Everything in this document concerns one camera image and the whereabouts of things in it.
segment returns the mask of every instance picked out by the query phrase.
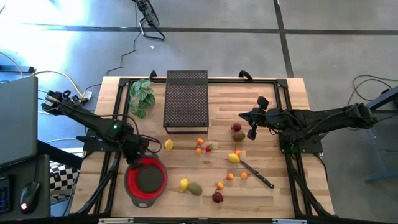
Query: perforated metal box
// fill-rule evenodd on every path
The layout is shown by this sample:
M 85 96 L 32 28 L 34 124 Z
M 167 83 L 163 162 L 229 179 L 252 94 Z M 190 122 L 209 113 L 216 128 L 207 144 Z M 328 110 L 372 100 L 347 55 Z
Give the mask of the perforated metal box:
M 163 127 L 168 134 L 207 134 L 207 71 L 167 71 Z

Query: gray floor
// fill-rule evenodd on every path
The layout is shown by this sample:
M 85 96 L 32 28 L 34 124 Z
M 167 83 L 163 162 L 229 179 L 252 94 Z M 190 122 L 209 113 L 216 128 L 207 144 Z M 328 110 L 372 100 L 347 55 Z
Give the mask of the gray floor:
M 108 69 L 117 67 L 120 55 L 132 49 L 137 35 L 135 32 L 42 31 L 40 27 L 20 25 L 30 22 L 134 27 L 134 5 L 130 0 L 5 2 L 7 6 L 0 15 L 0 50 L 21 65 L 66 72 L 81 89 L 100 83 Z M 152 3 L 161 27 L 278 28 L 271 0 L 153 0 Z M 398 2 L 393 0 L 280 0 L 280 7 L 286 29 L 398 29 L 395 13 Z M 109 75 L 149 75 L 152 70 L 165 75 L 167 70 L 204 69 L 211 76 L 236 76 L 245 69 L 254 77 L 286 77 L 279 34 L 168 32 L 165 35 L 165 42 L 139 37 L 137 53 L 125 57 L 125 67 Z M 352 80 L 357 75 L 398 78 L 397 42 L 398 35 L 287 36 L 294 76 L 305 79 L 313 110 L 345 106 L 353 91 Z M 0 63 L 10 64 L 4 57 L 0 57 Z M 0 78 L 19 77 L 3 73 Z M 39 87 L 72 90 L 63 77 L 53 74 L 41 75 Z M 380 83 L 369 82 L 360 92 L 374 98 L 385 88 Z M 95 108 L 95 102 L 87 107 Z M 334 131 L 322 141 L 337 215 L 398 222 L 398 179 L 363 182 L 382 169 L 379 155 L 388 169 L 398 171 L 395 162 L 398 153 L 386 152 L 386 149 L 397 150 L 395 136 L 391 134 L 396 133 L 397 122 L 398 119 L 384 121 L 372 134 L 346 129 Z M 388 130 L 390 135 L 380 130 Z M 43 141 L 73 138 L 83 133 L 83 126 L 68 118 L 39 114 L 39 139 Z M 377 137 L 376 146 L 371 136 Z M 81 144 L 70 141 L 54 143 L 54 146 Z

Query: keyboard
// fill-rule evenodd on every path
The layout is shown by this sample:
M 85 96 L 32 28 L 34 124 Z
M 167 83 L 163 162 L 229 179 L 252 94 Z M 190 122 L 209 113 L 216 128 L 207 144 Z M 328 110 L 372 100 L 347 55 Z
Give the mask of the keyboard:
M 11 211 L 9 176 L 0 177 L 0 214 Z

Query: computer monitor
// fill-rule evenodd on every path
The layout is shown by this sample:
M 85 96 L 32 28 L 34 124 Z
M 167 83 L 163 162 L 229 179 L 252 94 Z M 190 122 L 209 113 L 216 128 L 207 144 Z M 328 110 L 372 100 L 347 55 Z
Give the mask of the computer monitor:
M 0 167 L 37 155 L 37 77 L 0 84 Z

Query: artificial plant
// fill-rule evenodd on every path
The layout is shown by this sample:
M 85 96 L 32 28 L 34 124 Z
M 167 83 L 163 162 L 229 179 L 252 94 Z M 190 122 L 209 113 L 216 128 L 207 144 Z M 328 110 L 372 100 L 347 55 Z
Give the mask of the artificial plant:
M 145 109 L 155 104 L 154 90 L 149 88 L 151 81 L 141 79 L 130 89 L 130 111 L 139 118 L 145 118 Z

